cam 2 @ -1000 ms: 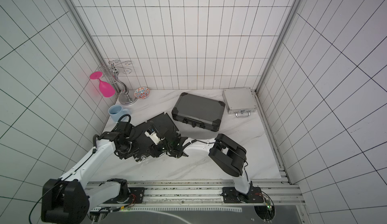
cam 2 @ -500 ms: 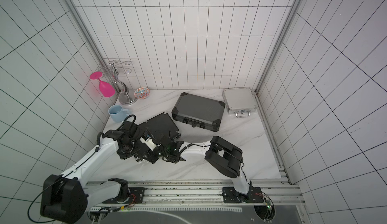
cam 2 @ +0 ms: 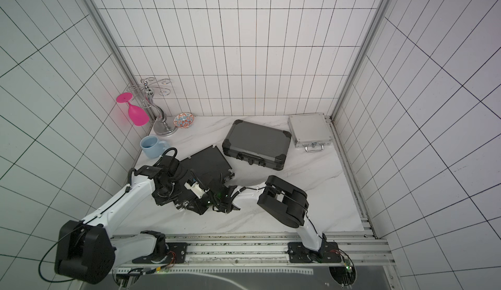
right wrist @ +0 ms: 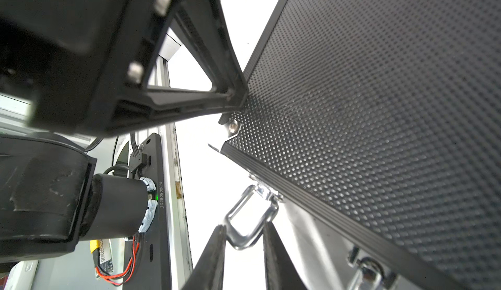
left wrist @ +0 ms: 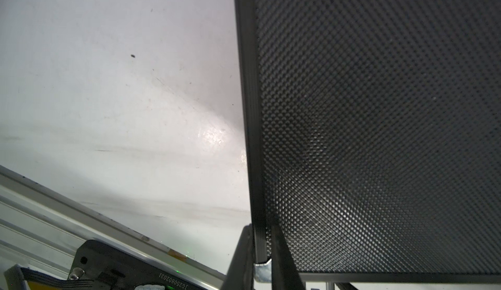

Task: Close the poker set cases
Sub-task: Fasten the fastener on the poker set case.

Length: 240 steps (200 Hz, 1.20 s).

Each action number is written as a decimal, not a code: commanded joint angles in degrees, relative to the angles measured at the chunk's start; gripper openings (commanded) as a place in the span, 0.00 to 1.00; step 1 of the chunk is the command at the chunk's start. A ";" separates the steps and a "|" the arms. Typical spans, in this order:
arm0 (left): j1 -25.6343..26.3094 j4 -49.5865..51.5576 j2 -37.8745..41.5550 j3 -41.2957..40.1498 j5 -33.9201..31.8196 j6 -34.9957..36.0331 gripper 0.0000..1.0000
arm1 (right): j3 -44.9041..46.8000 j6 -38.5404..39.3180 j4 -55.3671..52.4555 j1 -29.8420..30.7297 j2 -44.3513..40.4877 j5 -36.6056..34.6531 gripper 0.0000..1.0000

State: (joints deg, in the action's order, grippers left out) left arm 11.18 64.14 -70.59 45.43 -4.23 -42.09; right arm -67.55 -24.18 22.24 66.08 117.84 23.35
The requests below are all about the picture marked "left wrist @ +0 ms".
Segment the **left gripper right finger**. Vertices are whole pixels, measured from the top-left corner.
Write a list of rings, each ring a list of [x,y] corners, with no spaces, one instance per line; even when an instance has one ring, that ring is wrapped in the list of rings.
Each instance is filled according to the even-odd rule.
[[[272,290],[304,290],[287,241],[278,225],[271,227]]]

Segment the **black poker case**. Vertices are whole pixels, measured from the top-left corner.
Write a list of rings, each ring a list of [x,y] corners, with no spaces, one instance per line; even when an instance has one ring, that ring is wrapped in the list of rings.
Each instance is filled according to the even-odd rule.
[[[500,283],[500,0],[235,0],[254,262]]]

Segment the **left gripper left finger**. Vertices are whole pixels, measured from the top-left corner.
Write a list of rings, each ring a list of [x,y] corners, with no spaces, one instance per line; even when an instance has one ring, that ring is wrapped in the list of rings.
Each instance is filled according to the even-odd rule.
[[[241,232],[221,289],[254,289],[254,236],[251,224],[245,226]]]

